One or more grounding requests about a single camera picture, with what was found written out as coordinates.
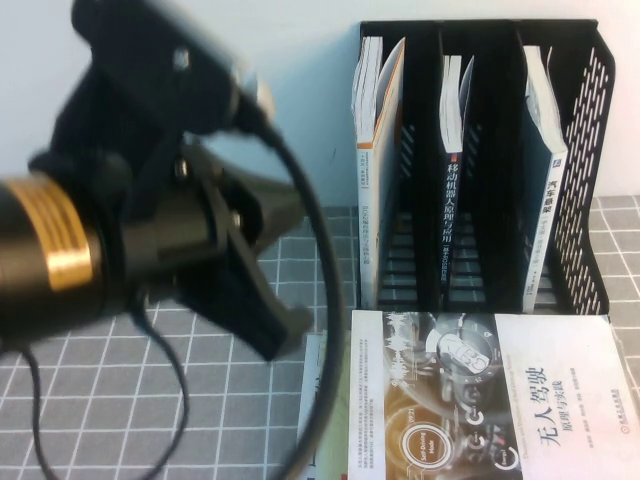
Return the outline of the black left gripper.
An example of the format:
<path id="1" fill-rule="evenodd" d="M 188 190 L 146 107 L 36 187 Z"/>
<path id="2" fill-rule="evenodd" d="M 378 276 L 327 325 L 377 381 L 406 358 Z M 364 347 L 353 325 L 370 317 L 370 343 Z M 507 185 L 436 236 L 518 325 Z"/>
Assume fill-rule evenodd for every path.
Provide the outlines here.
<path id="1" fill-rule="evenodd" d="M 206 147 L 184 146 L 180 158 L 198 188 L 197 205 L 209 233 L 203 252 L 177 273 L 178 302 L 240 337 L 267 361 L 292 352 L 311 315 L 277 298 L 258 257 L 304 220 L 300 193 L 291 183 L 240 168 Z"/>

